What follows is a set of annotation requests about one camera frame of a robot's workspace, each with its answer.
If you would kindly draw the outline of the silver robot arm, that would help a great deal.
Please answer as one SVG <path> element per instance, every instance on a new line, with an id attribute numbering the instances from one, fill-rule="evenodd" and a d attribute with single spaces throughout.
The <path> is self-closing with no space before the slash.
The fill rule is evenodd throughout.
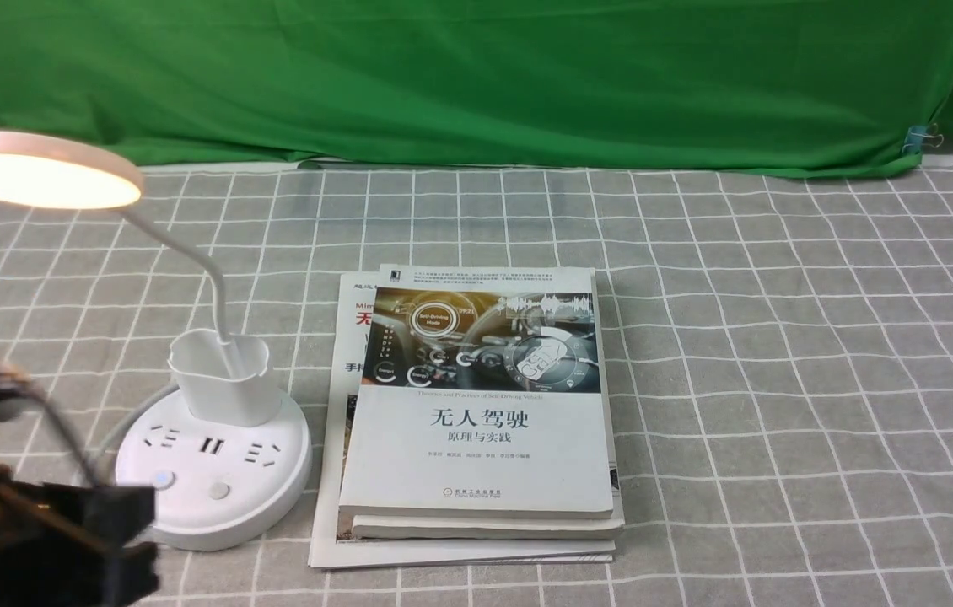
<path id="1" fill-rule="evenodd" d="M 0 464 L 0 606 L 132 606 L 157 592 L 158 546 L 140 535 L 155 489 L 104 481 L 47 393 L 0 361 L 0 422 L 42 411 L 83 486 L 18 481 Z"/>

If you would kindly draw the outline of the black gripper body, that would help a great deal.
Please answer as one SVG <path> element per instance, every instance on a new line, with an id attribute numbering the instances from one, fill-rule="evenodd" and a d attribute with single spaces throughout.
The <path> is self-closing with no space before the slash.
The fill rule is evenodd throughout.
<path id="1" fill-rule="evenodd" d="M 16 481 L 0 465 L 0 606 L 131 606 L 157 592 L 149 486 Z"/>

